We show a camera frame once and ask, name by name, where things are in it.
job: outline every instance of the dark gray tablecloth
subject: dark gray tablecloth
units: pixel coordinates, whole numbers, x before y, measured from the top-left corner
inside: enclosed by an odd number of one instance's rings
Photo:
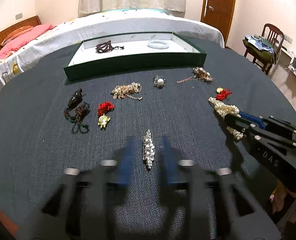
[[[11,80],[0,93],[0,209],[15,223],[22,223],[67,167],[93,168],[124,147],[129,136],[136,137],[136,159],[125,203],[115,209],[117,238],[129,232],[156,235],[165,223],[170,238],[181,233],[184,208],[169,217],[169,207],[160,204],[159,156],[147,172],[142,161],[142,137],[151,129],[156,148],[160,137],[181,150],[206,170],[231,167],[261,202],[266,202],[275,178],[246,151],[246,145],[227,134],[221,117],[208,103],[216,88],[232,91],[227,104],[249,114],[274,116],[296,125],[296,112],[272,83],[249,60],[210,41],[190,38],[208,53],[205,69],[212,84],[190,81],[192,67],[121,73],[77,83],[67,81],[63,64],[68,63],[76,45],[44,57],[34,68]],[[153,87],[154,75],[164,75],[162,90]],[[113,100],[116,85],[139,82],[142,101]],[[63,110],[69,96],[82,87],[90,104],[85,118],[90,131],[72,134],[73,124]],[[112,101],[115,110],[106,130],[97,127],[97,107]]]

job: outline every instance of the white jade bangle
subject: white jade bangle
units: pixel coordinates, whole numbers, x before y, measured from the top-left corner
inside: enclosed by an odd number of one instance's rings
[[[160,40],[148,41],[148,47],[152,49],[168,49],[169,42]]]

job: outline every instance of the green cushion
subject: green cushion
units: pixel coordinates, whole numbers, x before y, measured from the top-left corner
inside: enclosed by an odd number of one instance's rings
[[[250,44],[247,40],[242,40],[244,46],[249,49],[249,53],[260,60],[262,63],[270,63],[273,64],[273,56],[271,53],[268,51],[260,51],[258,50],[255,46]]]

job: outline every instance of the metal screw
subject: metal screw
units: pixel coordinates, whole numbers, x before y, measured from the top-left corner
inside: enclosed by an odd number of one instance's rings
[[[100,162],[101,166],[116,166],[117,163],[115,160],[103,160]]]
[[[79,169],[74,169],[74,168],[65,169],[65,174],[67,175],[78,175],[79,172],[80,172]]]
[[[232,173],[232,170],[229,168],[221,168],[221,169],[217,170],[218,175],[228,175],[231,173]]]
[[[193,161],[192,160],[180,160],[178,162],[180,166],[193,166]]]

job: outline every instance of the door frame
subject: door frame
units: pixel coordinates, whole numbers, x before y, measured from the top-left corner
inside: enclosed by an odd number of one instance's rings
[[[207,2],[207,0],[204,0],[203,4],[202,4],[202,11],[201,11],[201,18],[200,18],[201,22],[205,22],[206,2]],[[233,18],[234,11],[235,11],[235,0],[232,1],[232,9],[231,9],[230,20],[229,20],[229,24],[228,24],[228,31],[226,33],[225,44],[227,43],[228,36],[230,33],[230,28],[231,28],[231,24],[232,24],[232,18]]]

